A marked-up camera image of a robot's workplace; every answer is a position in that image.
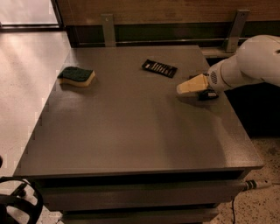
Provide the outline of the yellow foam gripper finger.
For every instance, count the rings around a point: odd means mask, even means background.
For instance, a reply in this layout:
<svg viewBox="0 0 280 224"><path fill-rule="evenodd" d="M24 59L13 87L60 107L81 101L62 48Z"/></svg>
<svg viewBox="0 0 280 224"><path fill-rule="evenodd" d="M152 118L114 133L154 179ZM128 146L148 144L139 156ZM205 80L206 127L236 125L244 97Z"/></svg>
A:
<svg viewBox="0 0 280 224"><path fill-rule="evenodd" d="M207 77L202 73L192 77L190 80L177 85L177 93L179 95L189 95L206 90L207 87Z"/></svg>

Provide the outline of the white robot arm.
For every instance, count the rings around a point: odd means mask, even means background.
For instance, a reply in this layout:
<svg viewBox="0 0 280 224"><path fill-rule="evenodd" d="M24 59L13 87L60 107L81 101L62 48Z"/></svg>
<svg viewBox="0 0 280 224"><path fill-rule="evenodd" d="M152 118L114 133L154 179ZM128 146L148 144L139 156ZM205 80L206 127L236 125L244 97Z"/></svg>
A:
<svg viewBox="0 0 280 224"><path fill-rule="evenodd" d="M258 35L247 39L233 56L177 85L177 93L190 96L210 89L219 93L262 82L280 86L280 37Z"/></svg>

